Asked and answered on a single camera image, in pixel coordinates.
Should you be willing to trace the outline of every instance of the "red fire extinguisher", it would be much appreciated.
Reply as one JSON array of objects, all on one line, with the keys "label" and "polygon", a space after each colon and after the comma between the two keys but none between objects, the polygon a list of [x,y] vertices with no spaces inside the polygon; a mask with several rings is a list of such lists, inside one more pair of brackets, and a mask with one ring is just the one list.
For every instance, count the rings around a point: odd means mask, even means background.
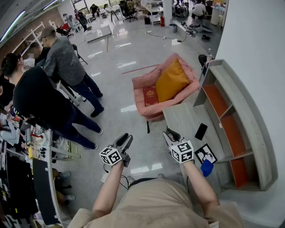
[{"label": "red fire extinguisher", "polygon": [[164,17],[163,16],[160,17],[160,26],[164,27]]}]

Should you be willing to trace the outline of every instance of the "black phone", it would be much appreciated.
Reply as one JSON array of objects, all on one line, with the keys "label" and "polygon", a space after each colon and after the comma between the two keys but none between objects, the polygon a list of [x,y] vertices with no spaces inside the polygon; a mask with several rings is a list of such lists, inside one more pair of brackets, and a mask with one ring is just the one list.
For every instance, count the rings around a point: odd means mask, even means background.
[{"label": "black phone", "polygon": [[197,130],[197,133],[195,134],[195,138],[202,140],[207,128],[207,125],[201,123],[199,129]]}]

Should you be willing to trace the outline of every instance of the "orange shelf panel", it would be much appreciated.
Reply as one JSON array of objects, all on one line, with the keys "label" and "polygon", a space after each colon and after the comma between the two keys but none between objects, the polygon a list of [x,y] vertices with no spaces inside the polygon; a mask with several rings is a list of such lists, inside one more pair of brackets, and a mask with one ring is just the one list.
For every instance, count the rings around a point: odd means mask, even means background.
[{"label": "orange shelf panel", "polygon": [[220,117],[228,108],[228,105],[222,98],[222,95],[214,84],[204,85],[203,89],[211,101],[216,113]]},{"label": "orange shelf panel", "polygon": [[231,145],[233,156],[242,155],[246,149],[234,117],[232,115],[225,116],[221,118],[221,123]]},{"label": "orange shelf panel", "polygon": [[240,187],[248,182],[244,159],[235,159],[231,161],[232,172],[235,179],[236,187]]}]

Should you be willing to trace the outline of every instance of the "pink armchair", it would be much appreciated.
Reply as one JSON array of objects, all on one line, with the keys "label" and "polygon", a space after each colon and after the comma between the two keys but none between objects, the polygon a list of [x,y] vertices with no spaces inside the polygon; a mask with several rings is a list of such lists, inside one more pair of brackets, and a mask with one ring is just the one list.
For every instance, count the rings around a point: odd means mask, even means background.
[{"label": "pink armchair", "polygon": [[[187,85],[182,91],[180,91],[173,99],[145,107],[143,98],[143,88],[154,86],[159,77],[161,76],[162,72],[175,59],[179,60],[179,63],[181,64],[184,73],[189,79],[189,85]],[[200,85],[199,81],[195,77],[195,73],[192,67],[190,67],[177,53],[171,54],[171,56],[164,63],[157,66],[153,71],[140,77],[135,77],[132,79],[132,81],[134,86],[134,101],[138,113],[147,119],[147,133],[150,132],[148,123],[149,120],[163,119],[164,116],[162,110],[164,108],[181,103],[184,99],[186,99],[193,92],[195,92]]]}]

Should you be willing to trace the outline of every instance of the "red book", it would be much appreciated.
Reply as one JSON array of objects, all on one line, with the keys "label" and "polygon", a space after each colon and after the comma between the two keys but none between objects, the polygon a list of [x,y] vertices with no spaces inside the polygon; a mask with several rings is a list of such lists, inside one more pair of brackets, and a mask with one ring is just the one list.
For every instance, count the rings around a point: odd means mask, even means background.
[{"label": "red book", "polygon": [[157,104],[159,102],[157,99],[157,93],[156,93],[155,86],[143,88],[143,97],[144,97],[145,107]]}]

